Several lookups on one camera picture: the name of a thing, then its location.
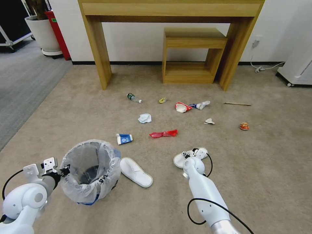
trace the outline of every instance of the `wall outlet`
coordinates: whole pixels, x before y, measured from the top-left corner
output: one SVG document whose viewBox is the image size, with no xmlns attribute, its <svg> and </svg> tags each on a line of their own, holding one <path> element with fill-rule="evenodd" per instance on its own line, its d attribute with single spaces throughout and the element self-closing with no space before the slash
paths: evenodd
<svg viewBox="0 0 312 234">
<path fill-rule="evenodd" d="M 253 45 L 251 46 L 252 49 L 256 48 L 259 45 L 261 39 L 262 39 L 262 35 L 256 36 L 256 39 L 254 40 Z"/>
</svg>

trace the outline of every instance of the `wooden console table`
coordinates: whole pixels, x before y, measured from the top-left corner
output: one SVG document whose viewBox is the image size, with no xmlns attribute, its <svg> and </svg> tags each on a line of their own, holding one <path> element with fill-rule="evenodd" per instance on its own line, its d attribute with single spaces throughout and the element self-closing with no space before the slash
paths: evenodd
<svg viewBox="0 0 312 234">
<path fill-rule="evenodd" d="M 227 91 L 265 0 L 78 0 L 105 90 L 111 77 L 102 22 L 230 23 L 216 74 Z"/>
</svg>

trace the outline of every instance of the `wooden cube shelf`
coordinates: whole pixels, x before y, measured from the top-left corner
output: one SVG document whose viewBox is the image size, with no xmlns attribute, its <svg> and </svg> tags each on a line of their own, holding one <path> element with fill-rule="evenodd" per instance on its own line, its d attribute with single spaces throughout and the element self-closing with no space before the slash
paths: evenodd
<svg viewBox="0 0 312 234">
<path fill-rule="evenodd" d="M 226 43 L 216 28 L 165 28 L 163 83 L 212 83 Z M 208 53 L 205 62 L 167 62 L 168 48 L 205 48 Z"/>
</svg>

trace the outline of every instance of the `white slipper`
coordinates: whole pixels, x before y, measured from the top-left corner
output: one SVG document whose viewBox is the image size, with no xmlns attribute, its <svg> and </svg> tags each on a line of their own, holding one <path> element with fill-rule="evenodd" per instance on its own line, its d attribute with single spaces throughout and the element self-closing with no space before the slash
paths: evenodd
<svg viewBox="0 0 312 234">
<path fill-rule="evenodd" d="M 124 157 L 120 160 L 121 172 L 139 186 L 148 188 L 153 183 L 153 177 L 144 172 L 131 158 Z"/>
<path fill-rule="evenodd" d="M 204 159 L 207 157 L 208 151 L 204 147 L 199 147 L 199 148 L 194 148 L 192 150 L 187 151 L 187 153 L 190 155 L 190 157 L 198 157 L 200 159 Z M 185 161 L 185 157 L 182 155 L 182 153 L 177 154 L 173 158 L 173 163 L 178 167 L 178 168 L 183 168 L 183 163 Z"/>
</svg>

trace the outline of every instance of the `wooden stick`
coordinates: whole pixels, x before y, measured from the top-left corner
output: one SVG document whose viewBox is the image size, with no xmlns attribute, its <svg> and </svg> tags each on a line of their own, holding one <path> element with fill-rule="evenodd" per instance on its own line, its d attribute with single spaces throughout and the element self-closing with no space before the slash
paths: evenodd
<svg viewBox="0 0 312 234">
<path fill-rule="evenodd" d="M 236 102 L 225 102 L 224 104 L 230 104 L 230 105 L 240 105 L 240 106 L 251 106 L 251 104 L 246 104 L 246 103 L 236 103 Z"/>
</svg>

